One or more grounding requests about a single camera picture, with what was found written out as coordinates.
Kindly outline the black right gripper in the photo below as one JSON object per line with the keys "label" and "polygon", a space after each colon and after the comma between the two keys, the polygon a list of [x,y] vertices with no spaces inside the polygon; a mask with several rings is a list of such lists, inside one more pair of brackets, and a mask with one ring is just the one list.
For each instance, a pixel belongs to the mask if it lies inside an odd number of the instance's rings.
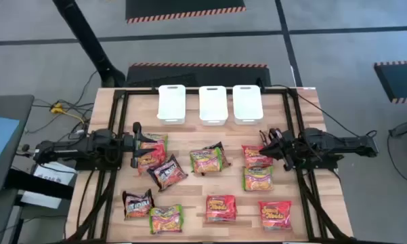
{"label": "black right gripper", "polygon": [[295,161],[294,139],[291,134],[277,134],[276,138],[259,150],[259,153],[276,160],[283,160],[284,170],[290,171],[292,162]]}

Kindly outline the black stand post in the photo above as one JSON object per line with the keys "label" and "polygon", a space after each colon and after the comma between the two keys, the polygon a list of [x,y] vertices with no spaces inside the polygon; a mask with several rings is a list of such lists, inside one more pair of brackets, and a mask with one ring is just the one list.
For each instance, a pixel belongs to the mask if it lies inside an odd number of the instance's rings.
{"label": "black stand post", "polygon": [[109,60],[75,0],[52,0],[101,78],[102,87],[123,87],[125,75]]}

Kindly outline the black aluminium table frame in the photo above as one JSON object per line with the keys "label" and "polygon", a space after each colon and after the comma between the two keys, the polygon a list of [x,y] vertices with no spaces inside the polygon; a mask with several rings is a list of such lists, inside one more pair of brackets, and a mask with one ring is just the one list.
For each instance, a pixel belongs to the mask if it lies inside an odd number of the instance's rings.
{"label": "black aluminium table frame", "polygon": [[[188,177],[167,190],[158,186],[148,174],[139,175],[130,165],[131,155],[125,154],[122,167],[117,171],[111,200],[101,207],[90,229],[77,236],[77,229],[91,211],[97,190],[107,187],[108,174],[81,172],[77,176],[71,207],[66,223],[66,244],[107,243],[224,243],[224,242],[281,242],[305,241],[309,235],[320,234],[315,211],[303,211],[303,198],[297,183],[298,174],[285,171],[282,161],[273,163],[274,189],[271,191],[245,191],[242,175],[245,165],[242,145],[261,143],[259,131],[279,126],[282,129],[299,127],[303,117],[305,127],[324,129],[322,114],[317,111],[318,95],[313,88],[297,87],[298,95],[292,99],[292,90],[269,87],[263,95],[264,119],[258,125],[237,125],[228,119],[222,126],[204,126],[198,118],[197,89],[189,89],[186,96],[186,122],[183,125],[163,125],[156,118],[158,94],[150,89],[100,89],[95,99],[91,128],[107,125],[131,131],[140,122],[144,132],[167,134],[167,153],[175,155]],[[222,142],[231,166],[221,171],[198,174],[192,172],[190,151]],[[157,207],[180,204],[183,207],[182,232],[150,233],[148,217],[124,217],[123,191],[136,195],[152,190]],[[209,195],[234,195],[237,216],[234,222],[207,222],[206,199]],[[291,201],[291,229],[262,228],[260,201]]]}

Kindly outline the red Maruchan noodle pack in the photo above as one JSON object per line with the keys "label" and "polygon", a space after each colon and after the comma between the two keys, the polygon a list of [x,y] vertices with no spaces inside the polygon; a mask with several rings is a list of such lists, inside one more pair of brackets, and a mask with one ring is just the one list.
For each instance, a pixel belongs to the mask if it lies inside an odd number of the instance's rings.
{"label": "red Maruchan noodle pack", "polygon": [[206,199],[207,222],[234,222],[237,216],[234,195],[209,195]]}
{"label": "red Maruchan noodle pack", "polygon": [[245,167],[269,167],[273,165],[272,158],[260,154],[261,149],[263,146],[242,145]]}
{"label": "red Maruchan noodle pack", "polygon": [[291,229],[291,205],[291,201],[260,201],[262,228],[266,231]]}
{"label": "red Maruchan noodle pack", "polygon": [[165,142],[163,140],[158,142],[142,142],[140,149],[153,149],[137,159],[138,167],[137,171],[139,175],[142,175],[147,169],[154,169],[165,162],[167,158],[167,152]]}

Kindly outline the green Maruchan noodle pack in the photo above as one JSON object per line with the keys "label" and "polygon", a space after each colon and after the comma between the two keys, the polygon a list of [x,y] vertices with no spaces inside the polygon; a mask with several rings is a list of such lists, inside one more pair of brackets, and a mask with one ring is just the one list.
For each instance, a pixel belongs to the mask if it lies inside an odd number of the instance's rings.
{"label": "green Maruchan noodle pack", "polygon": [[142,142],[140,144],[140,148],[156,148],[156,147],[161,147],[164,150],[167,149],[167,134],[144,134],[146,138],[150,138],[151,140],[154,140],[154,142]]}
{"label": "green Maruchan noodle pack", "polygon": [[183,207],[180,204],[170,207],[153,207],[149,211],[150,233],[182,232],[184,224]]}
{"label": "green Maruchan noodle pack", "polygon": [[244,168],[242,188],[245,191],[271,191],[274,189],[273,167]]}
{"label": "green Maruchan noodle pack", "polygon": [[205,174],[221,171],[223,167],[220,148],[190,151],[190,164],[193,173]]}

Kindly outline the black striped-edge floor mat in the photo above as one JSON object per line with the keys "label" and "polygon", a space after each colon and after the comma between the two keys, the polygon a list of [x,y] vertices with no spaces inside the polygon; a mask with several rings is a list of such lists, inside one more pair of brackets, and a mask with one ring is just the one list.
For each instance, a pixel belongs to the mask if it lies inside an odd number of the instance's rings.
{"label": "black striped-edge floor mat", "polygon": [[126,0],[128,24],[154,22],[247,10],[244,0]]}
{"label": "black striped-edge floor mat", "polygon": [[407,104],[407,60],[377,62],[373,68],[390,102]]}
{"label": "black striped-edge floor mat", "polygon": [[126,87],[159,87],[161,85],[269,87],[272,84],[269,69],[265,64],[143,62],[132,64],[129,67]]}

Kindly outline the white plastic bin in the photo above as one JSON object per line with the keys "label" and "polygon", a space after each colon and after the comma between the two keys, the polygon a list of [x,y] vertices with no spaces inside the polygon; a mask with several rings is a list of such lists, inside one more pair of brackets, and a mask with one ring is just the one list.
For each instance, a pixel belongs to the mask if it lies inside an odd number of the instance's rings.
{"label": "white plastic bin", "polygon": [[186,87],[162,85],[158,88],[157,118],[163,125],[181,125],[186,120]]}
{"label": "white plastic bin", "polygon": [[198,90],[199,118],[205,126],[224,125],[228,119],[227,91],[224,86],[202,86]]}
{"label": "white plastic bin", "polygon": [[232,99],[237,125],[254,125],[263,119],[261,90],[257,85],[235,85]]}

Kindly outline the grey desk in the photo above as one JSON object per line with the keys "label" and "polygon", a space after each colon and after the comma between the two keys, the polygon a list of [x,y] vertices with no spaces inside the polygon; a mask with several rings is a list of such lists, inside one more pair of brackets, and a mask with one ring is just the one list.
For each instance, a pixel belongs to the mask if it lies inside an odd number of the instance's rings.
{"label": "grey desk", "polygon": [[0,190],[4,187],[8,171],[14,160],[33,100],[34,96],[32,95],[0,96],[0,117],[20,121],[19,126],[0,155]]}

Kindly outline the white paper sheet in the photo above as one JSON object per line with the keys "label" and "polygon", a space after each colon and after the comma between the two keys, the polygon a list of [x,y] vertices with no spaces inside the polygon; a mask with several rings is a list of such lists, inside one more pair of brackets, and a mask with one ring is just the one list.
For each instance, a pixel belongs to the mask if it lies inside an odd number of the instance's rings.
{"label": "white paper sheet", "polygon": [[31,205],[38,205],[41,207],[48,207],[57,209],[61,203],[61,199],[57,197],[51,197],[35,192],[25,192],[22,195],[21,202]]}
{"label": "white paper sheet", "polygon": [[34,176],[51,180],[57,183],[69,185],[77,171],[71,167],[58,162],[45,163],[38,165],[33,173]]}

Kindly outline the black stand base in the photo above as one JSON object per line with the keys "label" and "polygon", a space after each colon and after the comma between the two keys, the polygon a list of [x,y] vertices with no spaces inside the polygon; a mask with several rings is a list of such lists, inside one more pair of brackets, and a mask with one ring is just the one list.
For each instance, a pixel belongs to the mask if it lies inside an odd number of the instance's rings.
{"label": "black stand base", "polygon": [[389,135],[392,138],[399,138],[405,134],[407,134],[407,122],[403,122],[389,130]]}

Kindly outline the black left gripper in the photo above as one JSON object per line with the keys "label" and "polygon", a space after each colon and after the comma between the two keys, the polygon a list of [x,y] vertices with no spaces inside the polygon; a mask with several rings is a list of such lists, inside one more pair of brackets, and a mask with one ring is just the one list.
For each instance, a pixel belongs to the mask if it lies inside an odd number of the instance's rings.
{"label": "black left gripper", "polygon": [[140,142],[147,142],[147,143],[157,143],[156,140],[151,138],[147,138],[142,133],[142,126],[140,122],[135,122],[133,124],[133,133],[134,136],[130,133],[124,133],[121,140],[121,153],[124,155],[125,153],[132,153],[133,156],[131,158],[131,167],[138,168],[137,159],[144,156],[147,153],[151,153],[155,151],[155,148],[141,148],[135,149],[135,145]]}

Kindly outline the black desk foot bar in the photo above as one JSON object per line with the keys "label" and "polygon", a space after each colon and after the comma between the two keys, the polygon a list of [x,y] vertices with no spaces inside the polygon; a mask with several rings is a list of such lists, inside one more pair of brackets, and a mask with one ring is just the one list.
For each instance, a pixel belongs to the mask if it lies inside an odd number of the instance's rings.
{"label": "black desk foot bar", "polygon": [[74,188],[69,185],[46,180],[15,169],[10,169],[8,171],[4,187],[25,190],[67,200],[72,199],[74,191]]}

